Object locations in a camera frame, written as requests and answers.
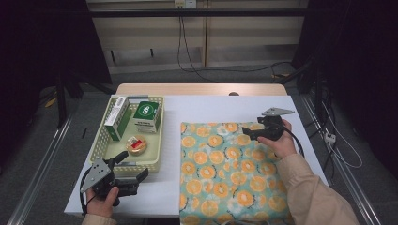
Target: beige sleeve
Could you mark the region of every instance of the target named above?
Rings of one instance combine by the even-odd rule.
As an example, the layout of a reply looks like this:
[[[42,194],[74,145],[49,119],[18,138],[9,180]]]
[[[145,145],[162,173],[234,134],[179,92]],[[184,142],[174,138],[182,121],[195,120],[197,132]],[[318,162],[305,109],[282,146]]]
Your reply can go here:
[[[301,155],[283,158],[277,168],[296,224],[359,224],[348,201],[326,186]]]
[[[116,220],[92,214],[86,214],[82,225],[115,225]]]

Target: hand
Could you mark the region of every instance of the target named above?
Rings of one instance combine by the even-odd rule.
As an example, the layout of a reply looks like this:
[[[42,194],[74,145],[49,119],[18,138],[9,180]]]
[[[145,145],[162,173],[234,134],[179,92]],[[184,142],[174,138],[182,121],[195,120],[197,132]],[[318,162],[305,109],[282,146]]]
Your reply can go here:
[[[118,192],[119,192],[118,187],[112,187],[111,191],[109,191],[108,196],[106,196],[106,199],[104,201],[98,197],[94,197],[96,193],[92,188],[88,189],[87,192],[85,193],[87,200],[89,201],[93,197],[94,199],[87,204],[87,213],[97,216],[102,216],[105,218],[110,218],[114,211],[113,204],[117,198]]]
[[[287,122],[287,120],[283,119],[283,123],[287,129],[292,130],[292,125]],[[286,131],[282,134],[281,138],[275,142],[264,137],[258,137],[257,141],[271,147],[278,158],[285,158],[297,153],[293,143],[293,137]]]

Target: green box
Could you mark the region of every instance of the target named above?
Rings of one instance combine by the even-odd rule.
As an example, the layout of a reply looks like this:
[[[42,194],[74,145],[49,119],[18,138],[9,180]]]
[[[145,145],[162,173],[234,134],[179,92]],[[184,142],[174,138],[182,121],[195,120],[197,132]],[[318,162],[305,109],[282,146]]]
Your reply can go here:
[[[105,120],[105,127],[112,140],[120,141],[131,118],[132,110],[126,97],[118,97],[109,116]]]
[[[139,132],[158,132],[160,123],[160,104],[152,101],[141,101],[132,117]]]

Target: white table surface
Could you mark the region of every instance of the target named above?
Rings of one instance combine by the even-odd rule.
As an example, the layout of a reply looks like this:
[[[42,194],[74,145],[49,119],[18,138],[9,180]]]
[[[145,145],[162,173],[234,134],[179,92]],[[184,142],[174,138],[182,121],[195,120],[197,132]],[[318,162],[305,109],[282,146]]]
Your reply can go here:
[[[256,122],[257,117],[271,107],[295,111],[293,114],[283,115],[282,118],[292,124],[292,132],[300,140],[310,167],[327,184],[290,96],[165,96],[160,171],[151,173],[140,184],[137,195],[121,197],[120,205],[114,208],[114,214],[143,218],[179,217],[181,122]],[[79,185],[84,172],[90,167],[88,156],[78,185],[72,191],[65,208],[66,214],[82,214]]]

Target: plastic basket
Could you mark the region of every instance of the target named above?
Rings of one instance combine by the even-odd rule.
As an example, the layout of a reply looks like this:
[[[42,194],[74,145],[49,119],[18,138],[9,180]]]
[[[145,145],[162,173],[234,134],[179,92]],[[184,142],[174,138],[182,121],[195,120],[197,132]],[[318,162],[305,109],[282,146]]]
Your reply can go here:
[[[152,97],[152,96],[126,96],[129,99],[130,107],[132,109],[132,115],[129,123],[127,124],[126,130],[120,141],[113,141],[108,131],[104,126],[105,119],[111,112],[117,97],[126,95],[112,95],[109,99],[108,106],[105,114],[102,117],[102,121],[97,131],[96,137],[90,149],[90,163],[95,161],[97,158],[114,158],[120,152],[126,151],[127,139],[133,135],[143,135],[147,141],[147,148],[144,153],[140,156],[133,156],[129,154],[121,163],[115,164],[114,173],[119,176],[130,176],[136,173],[140,173],[145,168],[148,168],[150,172],[155,173],[159,171],[161,163],[161,134],[163,128],[163,97]],[[134,125],[132,117],[137,110],[140,101],[149,100],[158,102],[160,104],[161,114],[159,129],[157,133],[143,133],[138,132],[136,125]]]

